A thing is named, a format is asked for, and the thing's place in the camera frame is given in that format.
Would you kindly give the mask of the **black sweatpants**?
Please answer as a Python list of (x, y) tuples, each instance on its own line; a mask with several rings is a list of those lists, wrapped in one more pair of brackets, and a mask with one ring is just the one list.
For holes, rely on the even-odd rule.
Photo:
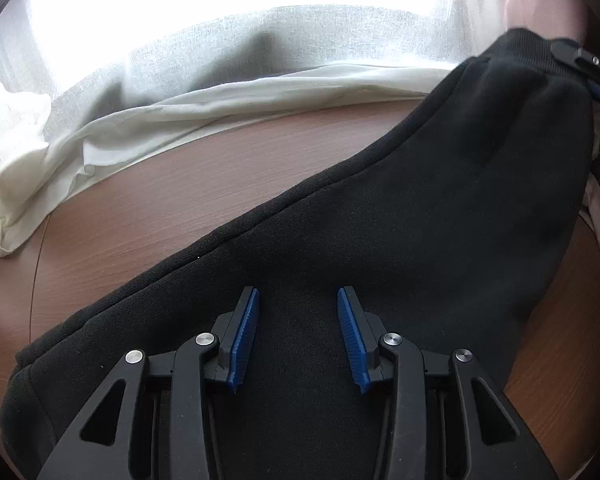
[(246, 374), (211, 399), (224, 479), (377, 479), (384, 397), (351, 374), (340, 288), (418, 348), (467, 348), (498, 388), (554, 276), (593, 143), (586, 80), (506, 32), (385, 136), (83, 309), (20, 353), (3, 442), (28, 479), (133, 349), (176, 350), (259, 292)]

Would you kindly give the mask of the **white sheer curtain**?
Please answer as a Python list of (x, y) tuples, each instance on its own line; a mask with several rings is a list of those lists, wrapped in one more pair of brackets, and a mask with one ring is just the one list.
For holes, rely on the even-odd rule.
[(283, 114), (417, 98), (504, 28), (500, 0), (9, 0), (0, 257), (148, 157)]

